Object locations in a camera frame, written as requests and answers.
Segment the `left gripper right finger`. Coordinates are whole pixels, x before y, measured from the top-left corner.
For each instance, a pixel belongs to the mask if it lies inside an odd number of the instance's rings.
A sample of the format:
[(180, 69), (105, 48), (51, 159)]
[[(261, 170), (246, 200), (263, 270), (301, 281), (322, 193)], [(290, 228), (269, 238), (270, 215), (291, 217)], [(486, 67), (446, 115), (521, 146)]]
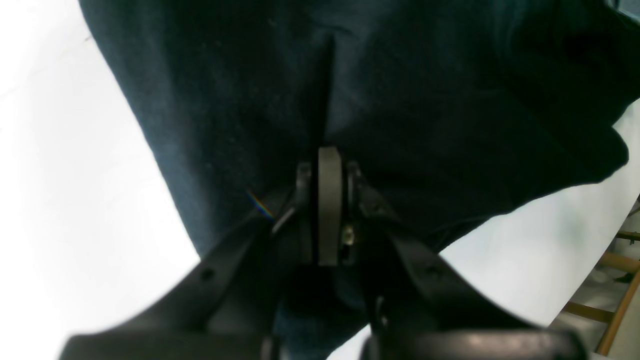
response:
[(502, 309), (403, 225), (355, 161), (317, 152), (317, 264), (353, 267), (371, 336), (362, 360), (586, 360), (573, 332)]

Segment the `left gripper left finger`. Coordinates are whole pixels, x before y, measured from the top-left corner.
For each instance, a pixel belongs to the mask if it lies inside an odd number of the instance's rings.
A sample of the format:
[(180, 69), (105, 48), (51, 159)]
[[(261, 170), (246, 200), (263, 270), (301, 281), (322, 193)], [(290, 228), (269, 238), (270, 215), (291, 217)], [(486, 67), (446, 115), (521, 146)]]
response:
[(71, 337), (62, 360), (288, 360), (273, 333), (280, 298), (295, 271), (313, 263), (311, 162), (295, 187), (269, 195), (275, 220), (249, 216), (176, 287), (109, 330)]

